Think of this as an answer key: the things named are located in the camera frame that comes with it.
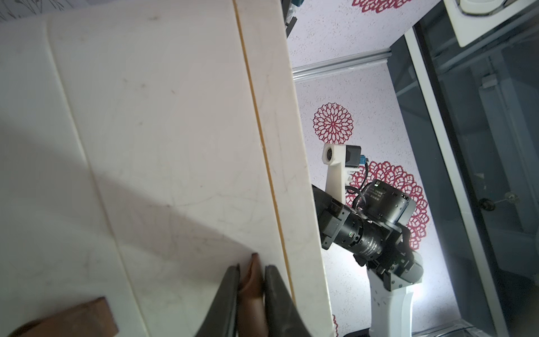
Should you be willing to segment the white three-drawer cabinet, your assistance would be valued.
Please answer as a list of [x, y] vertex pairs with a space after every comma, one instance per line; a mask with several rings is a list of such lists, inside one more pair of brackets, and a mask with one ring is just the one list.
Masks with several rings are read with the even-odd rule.
[[1, 335], [193, 336], [255, 253], [334, 335], [279, 1], [1, 3]]

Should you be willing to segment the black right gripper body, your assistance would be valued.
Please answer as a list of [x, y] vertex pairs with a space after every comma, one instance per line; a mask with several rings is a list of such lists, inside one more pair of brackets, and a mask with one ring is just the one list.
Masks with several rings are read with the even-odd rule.
[[321, 248], [332, 244], [374, 270], [415, 270], [417, 260], [406, 227], [416, 210], [410, 195], [381, 181], [370, 182], [348, 206], [312, 187]]

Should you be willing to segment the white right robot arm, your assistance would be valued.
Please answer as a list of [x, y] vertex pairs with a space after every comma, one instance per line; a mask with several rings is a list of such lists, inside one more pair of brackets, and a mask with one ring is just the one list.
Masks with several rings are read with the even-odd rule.
[[424, 274], [406, 226], [415, 201], [381, 180], [370, 182], [352, 206], [318, 187], [313, 195], [322, 248], [336, 244], [367, 269], [371, 325], [361, 336], [411, 336], [413, 287]]

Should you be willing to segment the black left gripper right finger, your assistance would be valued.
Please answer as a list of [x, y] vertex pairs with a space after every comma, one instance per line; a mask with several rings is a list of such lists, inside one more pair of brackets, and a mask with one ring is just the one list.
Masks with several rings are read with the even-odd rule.
[[264, 292], [269, 336], [311, 337], [275, 265], [265, 267]]

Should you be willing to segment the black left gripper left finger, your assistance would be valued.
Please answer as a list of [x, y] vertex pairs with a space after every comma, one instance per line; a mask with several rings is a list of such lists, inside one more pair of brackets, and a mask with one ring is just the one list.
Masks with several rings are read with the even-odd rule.
[[239, 265], [230, 266], [226, 270], [196, 337], [237, 335], [239, 278]]

